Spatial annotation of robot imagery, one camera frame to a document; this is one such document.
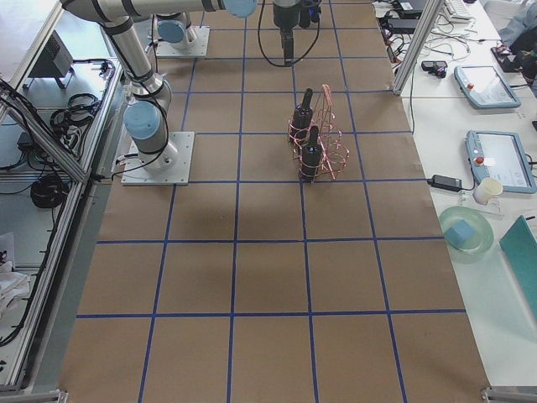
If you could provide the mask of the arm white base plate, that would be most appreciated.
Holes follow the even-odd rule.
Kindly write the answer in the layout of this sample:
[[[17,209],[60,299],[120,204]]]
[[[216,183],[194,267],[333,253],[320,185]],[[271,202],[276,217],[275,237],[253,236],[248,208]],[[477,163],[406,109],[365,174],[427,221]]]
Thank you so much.
[[[205,58],[210,35],[209,26],[194,26],[185,28],[182,24],[172,21],[170,24],[162,22],[158,26],[159,44],[157,56],[159,58]]]
[[[143,166],[154,158],[146,154],[141,160],[138,156],[127,160],[121,182],[126,186],[187,186],[194,143],[194,132],[170,132],[169,142],[156,161]]]

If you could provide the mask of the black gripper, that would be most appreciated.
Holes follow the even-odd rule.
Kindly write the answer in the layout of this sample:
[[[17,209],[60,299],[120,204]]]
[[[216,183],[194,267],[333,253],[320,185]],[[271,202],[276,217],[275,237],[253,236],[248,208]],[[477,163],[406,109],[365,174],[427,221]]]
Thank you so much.
[[[284,65],[294,61],[293,28],[309,28],[311,23],[318,23],[321,14],[321,1],[316,0],[274,0],[274,24],[280,29],[280,38],[284,54]]]

